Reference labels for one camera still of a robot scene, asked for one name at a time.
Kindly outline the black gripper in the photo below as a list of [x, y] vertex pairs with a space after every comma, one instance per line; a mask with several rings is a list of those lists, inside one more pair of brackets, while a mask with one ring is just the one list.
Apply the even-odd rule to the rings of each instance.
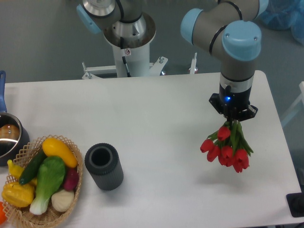
[[224, 115], [226, 126], [232, 126], [232, 120], [239, 122], [256, 116], [258, 108], [249, 100], [251, 88], [251, 82], [248, 85], [244, 82], [221, 82], [219, 92], [211, 95], [209, 102], [219, 114]]

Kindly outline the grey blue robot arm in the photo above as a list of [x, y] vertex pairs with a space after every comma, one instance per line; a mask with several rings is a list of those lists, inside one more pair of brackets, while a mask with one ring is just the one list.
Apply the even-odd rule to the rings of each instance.
[[[209, 102], [228, 121], [257, 113], [249, 97], [261, 30], [253, 20], [267, 6], [266, 0], [220, 0], [212, 10], [191, 9], [182, 19], [182, 37], [221, 61], [219, 92]], [[156, 28], [140, 0], [83, 0], [76, 11], [91, 33], [102, 32], [112, 46], [118, 77], [151, 74], [150, 42]]]

